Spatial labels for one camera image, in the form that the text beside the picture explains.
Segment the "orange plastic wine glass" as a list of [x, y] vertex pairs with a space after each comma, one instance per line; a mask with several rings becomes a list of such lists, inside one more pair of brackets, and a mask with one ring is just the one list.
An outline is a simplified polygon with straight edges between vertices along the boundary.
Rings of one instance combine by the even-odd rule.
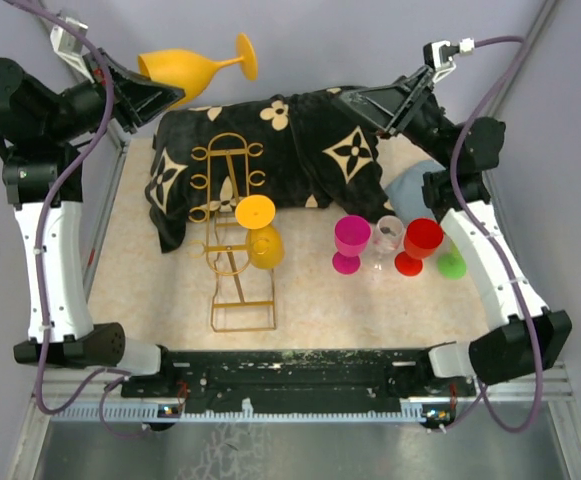
[[211, 60], [184, 49], [166, 49], [139, 54], [139, 73], [151, 81], [177, 87], [184, 96], [171, 109], [191, 102], [208, 87], [215, 74], [222, 68], [238, 64], [246, 79], [258, 77], [258, 60], [255, 49], [245, 33], [236, 36], [236, 56], [223, 61]]

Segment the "clear wine glass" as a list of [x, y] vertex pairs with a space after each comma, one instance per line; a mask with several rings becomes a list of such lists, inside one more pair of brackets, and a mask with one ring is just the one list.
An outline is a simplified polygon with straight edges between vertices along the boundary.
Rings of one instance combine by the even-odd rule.
[[385, 261], [401, 246], [405, 227], [402, 221], [393, 215], [379, 219], [372, 236], [373, 268], [382, 271]]

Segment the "pink plastic wine glass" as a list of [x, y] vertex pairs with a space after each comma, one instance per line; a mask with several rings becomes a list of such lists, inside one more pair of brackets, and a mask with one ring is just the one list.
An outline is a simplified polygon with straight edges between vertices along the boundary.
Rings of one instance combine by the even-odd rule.
[[333, 268], [342, 275], [356, 273], [371, 235], [371, 226], [363, 217], [347, 215], [341, 218], [334, 227], [336, 253], [332, 257]]

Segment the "red plastic wine glass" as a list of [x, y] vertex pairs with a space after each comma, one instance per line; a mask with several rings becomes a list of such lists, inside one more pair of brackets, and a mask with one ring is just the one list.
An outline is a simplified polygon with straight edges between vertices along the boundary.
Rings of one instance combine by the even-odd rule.
[[396, 270], [404, 276], [417, 276], [423, 270], [424, 260], [440, 247], [443, 239], [443, 230], [435, 220], [413, 220], [405, 231], [403, 251], [395, 257]]

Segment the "green plastic wine glass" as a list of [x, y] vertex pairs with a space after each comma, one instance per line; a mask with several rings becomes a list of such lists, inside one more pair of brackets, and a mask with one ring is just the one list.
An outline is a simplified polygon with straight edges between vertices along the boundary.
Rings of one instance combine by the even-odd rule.
[[448, 250], [436, 260], [439, 273], [446, 279], [458, 280], [467, 273], [467, 264], [456, 244], [451, 241]]

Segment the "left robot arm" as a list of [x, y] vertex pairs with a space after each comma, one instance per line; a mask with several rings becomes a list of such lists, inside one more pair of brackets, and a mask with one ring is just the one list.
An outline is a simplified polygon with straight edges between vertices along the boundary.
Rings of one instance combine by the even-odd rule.
[[184, 99], [181, 87], [132, 72], [99, 49], [84, 58], [87, 80], [55, 93], [16, 61], [0, 57], [0, 158], [7, 202], [24, 242], [30, 291], [26, 340], [13, 348], [21, 365], [119, 369], [143, 375], [154, 395], [171, 394], [178, 373], [155, 344], [128, 338], [118, 322], [97, 324], [87, 305], [79, 252], [82, 155], [109, 120], [135, 132]]

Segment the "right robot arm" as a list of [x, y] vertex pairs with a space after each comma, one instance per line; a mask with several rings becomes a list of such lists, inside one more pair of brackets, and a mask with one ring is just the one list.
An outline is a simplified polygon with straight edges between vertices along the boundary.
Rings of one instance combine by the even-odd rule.
[[345, 89], [335, 104], [374, 133], [404, 135], [444, 167], [425, 174], [424, 202], [467, 263], [488, 331], [469, 343], [429, 348], [416, 380], [424, 393], [436, 396], [454, 377], [476, 376], [495, 385], [552, 368], [572, 322], [535, 292], [497, 223], [482, 174], [499, 164], [504, 123], [491, 117], [470, 126], [452, 123], [437, 103], [432, 78], [432, 69], [422, 67], [389, 85]]

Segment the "black patterned plush blanket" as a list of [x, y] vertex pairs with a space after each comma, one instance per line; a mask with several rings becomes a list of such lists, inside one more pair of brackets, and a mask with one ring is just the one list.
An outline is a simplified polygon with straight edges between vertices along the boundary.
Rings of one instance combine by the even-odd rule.
[[393, 214], [381, 185], [378, 139], [334, 104], [341, 88], [166, 113], [153, 136], [145, 188], [162, 253], [186, 227], [236, 206], [246, 189], [277, 208], [335, 203], [371, 223]]

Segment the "light blue denim cloth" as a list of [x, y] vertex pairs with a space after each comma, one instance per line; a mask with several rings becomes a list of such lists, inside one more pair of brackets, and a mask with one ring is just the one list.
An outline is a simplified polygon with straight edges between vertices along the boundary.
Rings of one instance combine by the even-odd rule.
[[423, 176], [443, 170], [444, 167], [435, 160], [422, 160], [407, 168], [385, 188], [396, 216], [405, 225], [418, 218], [434, 219], [432, 210], [424, 202]]

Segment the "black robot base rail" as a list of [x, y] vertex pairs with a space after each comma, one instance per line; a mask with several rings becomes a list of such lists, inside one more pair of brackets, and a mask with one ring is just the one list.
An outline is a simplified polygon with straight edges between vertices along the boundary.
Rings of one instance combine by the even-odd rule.
[[189, 413], [395, 413], [410, 397], [471, 396], [437, 379], [424, 349], [167, 351], [158, 373], [124, 382], [125, 398], [181, 400]]

